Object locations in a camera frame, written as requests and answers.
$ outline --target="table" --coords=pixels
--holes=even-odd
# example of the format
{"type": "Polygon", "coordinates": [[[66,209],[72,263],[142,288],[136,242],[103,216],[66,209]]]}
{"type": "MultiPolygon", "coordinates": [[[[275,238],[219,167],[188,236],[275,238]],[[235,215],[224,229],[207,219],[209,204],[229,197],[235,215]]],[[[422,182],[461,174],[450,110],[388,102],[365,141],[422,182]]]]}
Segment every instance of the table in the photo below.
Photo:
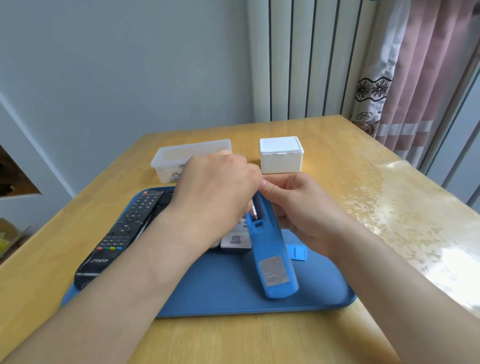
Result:
{"type": "MultiPolygon", "coordinates": [[[[480,316],[480,216],[341,116],[152,133],[0,266],[0,360],[59,308],[79,264],[132,196],[159,186],[162,146],[299,137],[302,170],[428,279],[480,316]]],[[[398,363],[360,300],[346,309],[155,320],[131,363],[398,363]]]]}

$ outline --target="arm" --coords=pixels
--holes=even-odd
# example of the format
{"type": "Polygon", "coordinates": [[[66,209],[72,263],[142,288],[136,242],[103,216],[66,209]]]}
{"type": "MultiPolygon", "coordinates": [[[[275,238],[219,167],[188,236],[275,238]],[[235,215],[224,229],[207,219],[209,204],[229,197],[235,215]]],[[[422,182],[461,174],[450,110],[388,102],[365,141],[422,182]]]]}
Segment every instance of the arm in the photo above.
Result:
{"type": "Polygon", "coordinates": [[[4,363],[128,362],[190,265],[248,211],[261,180],[241,156],[191,158],[141,237],[4,363]]]}
{"type": "Polygon", "coordinates": [[[477,363],[480,320],[346,214],[305,173],[265,176],[282,228],[340,269],[405,363],[477,363]]]}

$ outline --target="forearm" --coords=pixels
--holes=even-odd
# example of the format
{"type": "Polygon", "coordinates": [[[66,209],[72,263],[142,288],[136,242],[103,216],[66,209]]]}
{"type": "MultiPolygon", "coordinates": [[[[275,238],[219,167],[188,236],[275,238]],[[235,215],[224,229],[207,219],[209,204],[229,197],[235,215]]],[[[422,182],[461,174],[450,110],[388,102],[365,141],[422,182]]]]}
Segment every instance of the forearm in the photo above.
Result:
{"type": "Polygon", "coordinates": [[[5,363],[126,363],[189,266],[191,231],[162,213],[5,363]]]}
{"type": "Polygon", "coordinates": [[[358,223],[332,260],[406,363],[476,363],[480,320],[358,223]]]}

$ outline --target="pink curtain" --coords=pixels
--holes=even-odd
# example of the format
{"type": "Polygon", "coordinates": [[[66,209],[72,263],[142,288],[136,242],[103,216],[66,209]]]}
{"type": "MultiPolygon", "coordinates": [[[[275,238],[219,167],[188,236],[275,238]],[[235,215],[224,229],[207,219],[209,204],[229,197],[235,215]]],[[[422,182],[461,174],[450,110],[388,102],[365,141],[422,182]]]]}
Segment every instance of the pink curtain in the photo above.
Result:
{"type": "Polygon", "coordinates": [[[437,116],[476,0],[411,0],[375,139],[414,167],[437,116]]]}

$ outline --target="black remote control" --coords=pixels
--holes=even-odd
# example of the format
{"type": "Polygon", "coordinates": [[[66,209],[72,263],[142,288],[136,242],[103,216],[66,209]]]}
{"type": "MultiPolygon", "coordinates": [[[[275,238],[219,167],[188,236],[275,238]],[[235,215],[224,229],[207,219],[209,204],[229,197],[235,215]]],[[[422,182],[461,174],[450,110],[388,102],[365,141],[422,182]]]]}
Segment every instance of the black remote control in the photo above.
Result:
{"type": "Polygon", "coordinates": [[[173,190],[143,191],[77,269],[75,287],[81,290],[107,268],[135,240],[144,225],[153,220],[152,213],[158,215],[172,196],[173,190]]]}

